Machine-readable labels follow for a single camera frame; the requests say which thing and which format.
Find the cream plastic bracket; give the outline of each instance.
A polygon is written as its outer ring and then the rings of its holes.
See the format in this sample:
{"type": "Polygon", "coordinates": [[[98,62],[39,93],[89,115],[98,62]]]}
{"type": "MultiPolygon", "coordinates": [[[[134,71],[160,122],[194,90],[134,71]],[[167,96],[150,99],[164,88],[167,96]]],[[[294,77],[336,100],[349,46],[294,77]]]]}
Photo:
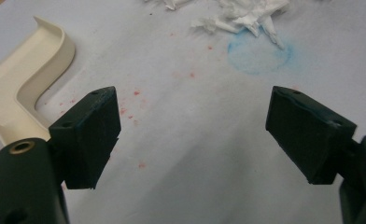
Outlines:
{"type": "Polygon", "coordinates": [[[57,25],[35,17],[37,29],[0,63],[0,141],[49,140],[49,121],[35,102],[69,66],[75,45],[57,25]]]}

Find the paper scrap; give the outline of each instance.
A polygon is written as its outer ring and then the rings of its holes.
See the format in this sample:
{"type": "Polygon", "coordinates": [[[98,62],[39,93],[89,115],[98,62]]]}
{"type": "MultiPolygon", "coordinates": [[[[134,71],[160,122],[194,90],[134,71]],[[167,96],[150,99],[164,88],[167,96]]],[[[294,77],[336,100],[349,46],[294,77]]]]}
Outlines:
{"type": "Polygon", "coordinates": [[[163,0],[165,6],[173,11],[177,10],[182,5],[188,3],[191,0],[163,0]]]}
{"type": "Polygon", "coordinates": [[[275,43],[281,49],[285,48],[282,41],[276,35],[276,30],[274,28],[274,24],[270,16],[266,17],[262,21],[261,26],[264,29],[265,34],[267,34],[271,38],[271,41],[273,41],[273,43],[275,43]]]}
{"type": "Polygon", "coordinates": [[[237,34],[239,29],[231,26],[227,22],[221,21],[218,17],[200,18],[191,22],[191,27],[204,27],[204,29],[213,34],[217,28],[237,34]]]}

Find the shredded white paper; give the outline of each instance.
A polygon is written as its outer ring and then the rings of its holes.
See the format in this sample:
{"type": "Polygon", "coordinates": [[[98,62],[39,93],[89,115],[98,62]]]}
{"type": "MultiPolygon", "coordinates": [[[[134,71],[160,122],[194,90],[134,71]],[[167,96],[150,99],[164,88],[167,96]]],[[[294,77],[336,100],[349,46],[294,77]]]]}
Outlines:
{"type": "MultiPolygon", "coordinates": [[[[192,0],[163,0],[165,6],[177,10],[192,0]]],[[[203,27],[209,34],[217,29],[231,33],[238,33],[243,27],[247,28],[255,37],[260,34],[261,26],[264,33],[281,49],[282,41],[277,36],[271,18],[276,11],[285,12],[290,0],[218,0],[221,14],[211,18],[200,18],[191,22],[191,27],[203,27]]]]}

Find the screw hole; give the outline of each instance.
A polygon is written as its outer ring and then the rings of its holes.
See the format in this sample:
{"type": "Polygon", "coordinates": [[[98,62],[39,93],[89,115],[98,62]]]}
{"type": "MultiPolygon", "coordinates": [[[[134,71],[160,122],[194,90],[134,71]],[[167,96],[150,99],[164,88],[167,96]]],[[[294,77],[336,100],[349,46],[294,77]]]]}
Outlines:
{"type": "Polygon", "coordinates": [[[8,213],[5,223],[6,224],[19,224],[28,218],[28,213],[23,209],[15,209],[8,213]]]}
{"type": "Polygon", "coordinates": [[[62,126],[63,126],[64,128],[68,128],[68,127],[72,126],[72,122],[67,121],[67,122],[63,123],[63,124],[62,124],[62,126]]]}
{"type": "Polygon", "coordinates": [[[32,147],[34,147],[35,142],[20,142],[16,145],[14,145],[11,149],[10,149],[10,153],[11,154],[22,154],[24,152],[29,151],[32,147]]]}

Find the blue stain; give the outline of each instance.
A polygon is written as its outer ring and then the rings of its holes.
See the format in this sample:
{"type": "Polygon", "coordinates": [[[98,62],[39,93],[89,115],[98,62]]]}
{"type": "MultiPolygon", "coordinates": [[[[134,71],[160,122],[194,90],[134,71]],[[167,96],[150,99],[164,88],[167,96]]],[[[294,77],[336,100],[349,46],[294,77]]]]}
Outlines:
{"type": "Polygon", "coordinates": [[[250,75],[275,72],[294,61],[294,47],[286,41],[285,49],[273,44],[268,35],[255,37],[248,30],[234,35],[228,46],[229,63],[238,71],[250,75]]]}

